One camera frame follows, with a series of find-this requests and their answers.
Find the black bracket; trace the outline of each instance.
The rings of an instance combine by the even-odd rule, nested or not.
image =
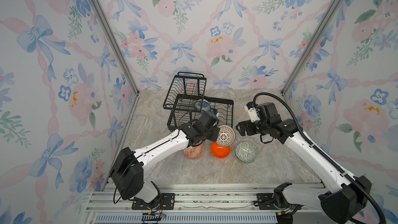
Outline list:
[[[270,209],[278,209],[274,206],[273,202],[269,202],[272,200],[273,193],[257,193],[257,202],[255,202],[255,207],[259,207],[260,210],[270,210]]]
[[[175,196],[176,196],[176,194],[174,194],[174,193],[162,193],[162,197],[160,198],[160,203],[162,203],[162,206],[159,206],[159,209],[173,210]],[[147,204],[139,198],[134,198],[134,200],[132,201],[131,209],[132,210],[149,210],[147,207]]]

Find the black wire dish rack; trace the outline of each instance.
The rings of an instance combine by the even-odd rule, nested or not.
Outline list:
[[[229,99],[219,99],[206,97],[205,94],[206,78],[200,73],[178,72],[174,76],[163,108],[170,109],[167,127],[174,131],[180,125],[193,119],[199,119],[202,113],[202,104],[198,101],[206,100],[210,107],[218,111],[219,125],[228,125],[233,128],[234,101]]]

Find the black cable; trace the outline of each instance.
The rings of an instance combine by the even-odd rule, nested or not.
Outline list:
[[[122,192],[123,192],[123,191],[120,193],[119,199],[117,199],[117,201],[115,202],[115,195],[116,195],[117,186],[119,186],[119,183],[120,183],[120,181],[122,180],[122,177],[123,177],[124,173],[127,171],[127,168],[130,167],[130,165],[132,165],[132,163],[135,162],[135,161],[136,161],[136,160],[133,160],[133,161],[126,167],[126,169],[123,171],[122,175],[120,176],[119,181],[118,181],[117,184],[116,184],[115,192],[113,193],[113,203],[114,203],[114,204],[118,203],[119,200],[120,200],[120,198],[122,198]]]
[[[282,216],[282,217],[285,217],[285,216],[292,216],[292,215],[295,214],[295,212],[297,212],[298,210],[300,210],[301,207],[302,207],[302,205],[297,205],[297,206],[295,207],[295,209],[294,209],[292,212],[287,213],[287,214],[282,214],[281,216]]]
[[[296,127],[298,129],[298,132],[300,133],[301,137],[304,138],[304,140],[311,146],[313,144],[313,142],[304,134],[299,122],[297,121],[297,118],[294,114],[294,112],[292,111],[292,109],[289,107],[289,105],[284,102],[281,98],[279,98],[278,96],[272,94],[272,93],[258,93],[256,94],[256,96],[253,98],[253,105],[254,107],[257,106],[256,104],[256,99],[257,97],[259,97],[260,95],[266,95],[266,96],[270,96],[275,98],[276,100],[278,100],[279,102],[282,103],[282,105],[288,110],[288,112],[290,113],[293,121],[296,124]],[[346,177],[351,183],[353,183],[363,194],[364,196],[369,200],[369,202],[374,206],[377,214],[379,215],[379,219],[380,222],[379,224],[386,224],[386,217],[384,216],[383,211],[381,210],[380,206],[377,204],[377,202],[373,199],[373,197],[371,197],[371,195],[368,194],[368,192],[366,192],[366,190],[358,183],[356,182],[349,174],[347,174],[344,169],[338,165],[331,157],[329,157],[321,148],[319,148],[318,146],[312,146],[319,154],[321,154],[327,161],[329,161],[341,174],[344,174],[344,177]],[[357,223],[357,224],[365,224],[364,222],[358,221],[356,219],[351,218],[350,221]]]

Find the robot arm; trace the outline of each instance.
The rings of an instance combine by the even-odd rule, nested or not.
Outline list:
[[[199,120],[181,125],[167,137],[146,147],[134,151],[124,148],[111,168],[110,176],[116,183],[115,193],[118,190],[123,200],[136,197],[143,200],[148,209],[156,208],[162,194],[153,182],[144,180],[144,170],[174,152],[198,146],[206,139],[216,141],[220,128],[216,126],[218,118],[215,114],[205,112]]]
[[[278,99],[289,110],[293,120],[282,121],[273,103],[257,105],[256,98],[259,95]],[[239,122],[236,126],[241,136],[260,134],[261,142],[261,136],[267,134],[276,138],[297,153],[316,172],[326,187],[299,188],[291,183],[284,183],[274,189],[273,204],[281,209],[290,205],[313,207],[323,210],[337,223],[346,223],[348,220],[361,223],[352,217],[363,209],[369,200],[379,214],[380,223],[385,223],[381,208],[369,195],[371,182],[364,176],[355,177],[312,142],[282,99],[269,93],[259,93],[245,109],[250,120]],[[216,127],[216,115],[208,111],[199,120],[192,122],[183,124],[167,137],[149,146],[134,151],[128,147],[123,149],[111,169],[110,176],[117,182],[115,193],[118,190],[123,200],[132,197],[142,199],[148,209],[159,206],[162,194],[153,182],[144,181],[144,169],[152,167],[176,151],[198,146],[205,139],[213,142],[217,140],[220,129]]]

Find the wall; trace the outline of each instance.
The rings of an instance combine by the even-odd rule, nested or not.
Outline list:
[[[398,2],[345,0],[330,26],[286,100],[318,145],[370,179],[371,195],[396,224]],[[376,216],[368,204],[355,218],[378,223]]]
[[[139,89],[282,87],[330,0],[99,0]]]
[[[0,223],[79,223],[131,90],[87,0],[0,9]]]

